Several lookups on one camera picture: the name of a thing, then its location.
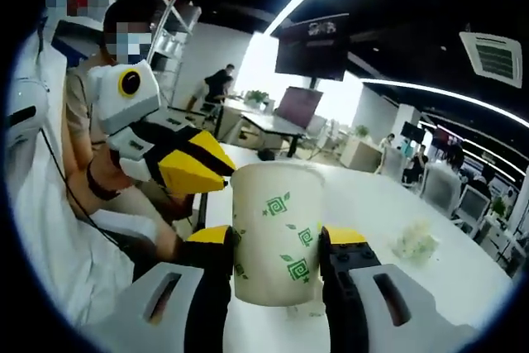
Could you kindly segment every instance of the dark hair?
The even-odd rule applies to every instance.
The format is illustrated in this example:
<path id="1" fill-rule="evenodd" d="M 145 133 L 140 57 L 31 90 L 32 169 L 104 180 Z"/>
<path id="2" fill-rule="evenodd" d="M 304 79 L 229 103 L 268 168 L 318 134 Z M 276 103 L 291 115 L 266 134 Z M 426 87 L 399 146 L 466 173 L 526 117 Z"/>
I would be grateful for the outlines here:
<path id="1" fill-rule="evenodd" d="M 105 13 L 103 32 L 115 32 L 118 22 L 151 24 L 157 11 L 156 0 L 116 0 Z"/>
<path id="2" fill-rule="evenodd" d="M 444 157 L 446 163 L 456 169 L 460 169 L 465 162 L 465 154 L 463 153 L 463 148 L 461 148 L 460 145 L 448 146 Z"/>

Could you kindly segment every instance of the air conditioner vent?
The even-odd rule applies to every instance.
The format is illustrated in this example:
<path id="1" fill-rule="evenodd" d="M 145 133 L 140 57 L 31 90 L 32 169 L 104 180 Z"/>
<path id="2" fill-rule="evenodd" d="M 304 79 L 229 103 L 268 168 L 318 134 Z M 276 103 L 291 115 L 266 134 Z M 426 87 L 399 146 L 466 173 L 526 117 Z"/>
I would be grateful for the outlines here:
<path id="1" fill-rule="evenodd" d="M 516 88 L 522 87 L 522 47 L 506 37 L 460 32 L 474 72 Z"/>

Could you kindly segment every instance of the mounted tv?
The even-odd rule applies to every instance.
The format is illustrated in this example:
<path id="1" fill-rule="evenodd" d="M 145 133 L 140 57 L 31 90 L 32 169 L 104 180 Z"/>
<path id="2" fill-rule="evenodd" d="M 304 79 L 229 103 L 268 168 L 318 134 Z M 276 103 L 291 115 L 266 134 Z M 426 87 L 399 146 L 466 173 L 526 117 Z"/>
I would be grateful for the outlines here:
<path id="1" fill-rule="evenodd" d="M 275 72 L 342 81 L 347 67 L 348 21 L 348 14 L 340 14 L 282 29 Z"/>
<path id="2" fill-rule="evenodd" d="M 404 136 L 411 141 L 421 143 L 424 140 L 425 131 L 412 123 L 404 122 L 403 129 L 400 132 L 401 136 Z"/>

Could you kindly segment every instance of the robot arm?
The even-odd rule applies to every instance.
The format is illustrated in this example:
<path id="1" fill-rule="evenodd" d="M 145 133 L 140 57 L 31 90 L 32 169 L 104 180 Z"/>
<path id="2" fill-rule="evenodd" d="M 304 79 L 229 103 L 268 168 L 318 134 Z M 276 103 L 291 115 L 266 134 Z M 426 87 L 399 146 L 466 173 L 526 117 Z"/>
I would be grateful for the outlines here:
<path id="1" fill-rule="evenodd" d="M 160 91 L 145 60 L 97 67 L 88 73 L 115 163 L 133 179 L 153 179 L 170 193 L 206 193 L 226 186 L 235 165 L 207 131 L 160 106 Z"/>

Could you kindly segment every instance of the white paper cup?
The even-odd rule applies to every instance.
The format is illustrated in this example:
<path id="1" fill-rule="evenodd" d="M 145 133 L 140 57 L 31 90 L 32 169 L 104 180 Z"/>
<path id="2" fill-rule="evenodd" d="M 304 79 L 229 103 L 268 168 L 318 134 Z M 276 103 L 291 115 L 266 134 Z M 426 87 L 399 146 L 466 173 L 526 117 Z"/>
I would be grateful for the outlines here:
<path id="1" fill-rule="evenodd" d="M 314 169 L 280 161 L 231 176 L 237 298 L 261 306 L 314 298 L 323 184 Z"/>

